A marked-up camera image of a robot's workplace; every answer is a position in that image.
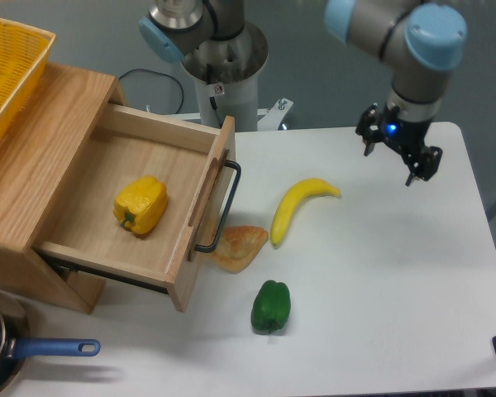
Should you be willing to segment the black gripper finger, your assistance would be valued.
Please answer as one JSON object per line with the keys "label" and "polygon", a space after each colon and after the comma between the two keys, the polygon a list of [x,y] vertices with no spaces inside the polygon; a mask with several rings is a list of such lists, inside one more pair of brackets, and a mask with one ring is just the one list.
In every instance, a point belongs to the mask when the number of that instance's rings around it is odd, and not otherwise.
{"label": "black gripper finger", "polygon": [[438,146],[419,146],[403,154],[403,162],[409,169],[405,185],[414,180],[428,181],[438,171],[443,150]]}
{"label": "black gripper finger", "polygon": [[377,143],[383,140],[379,131],[380,112],[377,103],[371,104],[360,115],[360,119],[355,128],[355,133],[361,137],[365,145],[364,156],[370,155]]}

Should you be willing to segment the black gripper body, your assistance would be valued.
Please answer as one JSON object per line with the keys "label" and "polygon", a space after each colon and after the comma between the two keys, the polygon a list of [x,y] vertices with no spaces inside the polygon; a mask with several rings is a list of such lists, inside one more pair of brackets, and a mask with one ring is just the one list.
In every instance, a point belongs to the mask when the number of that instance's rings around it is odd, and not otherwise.
{"label": "black gripper body", "polygon": [[434,151],[425,144],[431,119],[419,122],[403,120],[399,106],[384,106],[379,130],[384,134],[384,144],[397,152],[405,164],[422,163]]}

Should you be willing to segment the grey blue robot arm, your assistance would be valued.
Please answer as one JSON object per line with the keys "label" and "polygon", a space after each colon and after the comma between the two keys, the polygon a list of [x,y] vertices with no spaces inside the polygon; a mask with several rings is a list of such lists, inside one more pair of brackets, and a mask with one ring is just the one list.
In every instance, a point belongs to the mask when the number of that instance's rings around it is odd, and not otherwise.
{"label": "grey blue robot arm", "polygon": [[[459,66],[467,25],[452,7],[429,1],[330,1],[327,30],[342,43],[376,57],[393,71],[383,106],[372,105],[355,129],[365,152],[382,143],[398,153],[410,180],[429,180],[442,151],[425,142],[451,73]],[[163,61],[178,63],[200,90],[203,120],[227,116],[256,126],[256,86],[269,57],[264,33],[246,20],[241,1],[155,1],[140,33]]]}

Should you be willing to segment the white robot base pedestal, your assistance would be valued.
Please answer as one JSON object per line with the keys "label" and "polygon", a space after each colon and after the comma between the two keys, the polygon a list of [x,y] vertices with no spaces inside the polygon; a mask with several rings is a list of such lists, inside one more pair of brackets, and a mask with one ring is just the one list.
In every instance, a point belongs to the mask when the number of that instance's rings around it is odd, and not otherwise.
{"label": "white robot base pedestal", "polygon": [[200,122],[220,127],[231,116],[238,132],[286,130],[293,101],[279,98],[266,111],[259,109],[259,77],[268,57],[264,33],[250,22],[238,36],[205,41],[188,54],[182,66],[194,82]]}

